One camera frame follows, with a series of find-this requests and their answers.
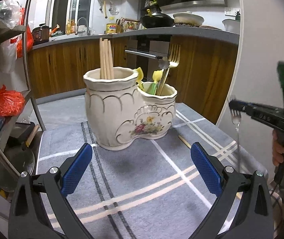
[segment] blue gripper pad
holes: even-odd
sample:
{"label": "blue gripper pad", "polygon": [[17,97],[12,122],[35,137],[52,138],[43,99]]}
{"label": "blue gripper pad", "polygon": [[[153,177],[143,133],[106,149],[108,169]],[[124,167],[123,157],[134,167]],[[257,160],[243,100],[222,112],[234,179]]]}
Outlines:
{"label": "blue gripper pad", "polygon": [[84,144],[75,156],[69,157],[64,163],[67,163],[68,160],[73,161],[62,177],[61,194],[64,197],[72,194],[79,184],[86,168],[92,160],[92,147],[89,144]]}
{"label": "blue gripper pad", "polygon": [[192,145],[191,158],[210,193],[219,197],[222,193],[222,178],[199,143]]}

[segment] gray plaid tablecloth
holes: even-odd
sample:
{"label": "gray plaid tablecloth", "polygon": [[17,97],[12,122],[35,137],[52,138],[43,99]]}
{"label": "gray plaid tablecloth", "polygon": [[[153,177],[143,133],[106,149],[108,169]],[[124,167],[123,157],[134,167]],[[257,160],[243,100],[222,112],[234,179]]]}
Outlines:
{"label": "gray plaid tablecloth", "polygon": [[[205,186],[179,134],[190,144],[200,142],[224,166],[237,166],[235,141],[185,104],[176,104],[166,136],[136,139],[121,151],[99,147],[87,122],[45,131],[37,173],[60,166],[87,142],[93,147],[92,161],[67,200],[95,239],[189,238],[216,196]],[[258,169],[267,176],[253,156],[243,148],[240,153],[244,172]],[[63,232],[46,194],[42,198],[53,227]],[[236,198],[221,231],[228,229],[238,204]]]}

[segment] red flower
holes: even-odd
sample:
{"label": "red flower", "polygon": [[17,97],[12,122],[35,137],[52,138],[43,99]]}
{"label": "red flower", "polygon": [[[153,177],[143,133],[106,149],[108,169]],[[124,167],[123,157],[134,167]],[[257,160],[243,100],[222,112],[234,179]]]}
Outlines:
{"label": "red flower", "polygon": [[143,131],[144,127],[145,127],[145,124],[140,124],[140,125],[138,125],[138,126],[134,129],[135,133],[140,133],[141,131]]}

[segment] metal bolt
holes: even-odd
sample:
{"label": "metal bolt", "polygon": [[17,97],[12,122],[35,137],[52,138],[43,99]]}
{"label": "metal bolt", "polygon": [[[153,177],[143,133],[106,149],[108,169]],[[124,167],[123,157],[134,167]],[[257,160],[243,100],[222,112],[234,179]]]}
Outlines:
{"label": "metal bolt", "polygon": [[259,177],[262,177],[263,173],[261,171],[256,171],[256,175],[259,176]]}
{"label": "metal bolt", "polygon": [[58,171],[58,168],[57,168],[57,167],[52,167],[52,168],[50,169],[50,173],[52,173],[52,174],[57,173],[57,171]]}
{"label": "metal bolt", "polygon": [[226,167],[225,167],[225,170],[226,170],[227,172],[229,172],[229,173],[234,172],[234,168],[233,168],[232,166],[226,166]]}
{"label": "metal bolt", "polygon": [[26,177],[28,175],[28,173],[25,171],[25,172],[22,172],[21,174],[20,174],[20,176],[22,177],[22,178],[24,178],[24,177]]}

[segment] red plastic bag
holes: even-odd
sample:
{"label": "red plastic bag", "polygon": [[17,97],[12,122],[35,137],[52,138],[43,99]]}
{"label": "red plastic bag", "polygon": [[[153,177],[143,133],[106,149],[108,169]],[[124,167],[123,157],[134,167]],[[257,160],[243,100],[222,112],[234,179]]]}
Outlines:
{"label": "red plastic bag", "polygon": [[[22,13],[22,19],[20,24],[23,25],[24,8],[21,9],[21,13]],[[33,36],[29,25],[27,25],[27,52],[29,52],[32,49],[32,46],[33,46]],[[21,57],[22,57],[22,40],[20,40],[17,45],[17,58]]]}
{"label": "red plastic bag", "polygon": [[0,116],[17,116],[24,107],[25,99],[20,92],[7,91],[5,85],[0,89]]}

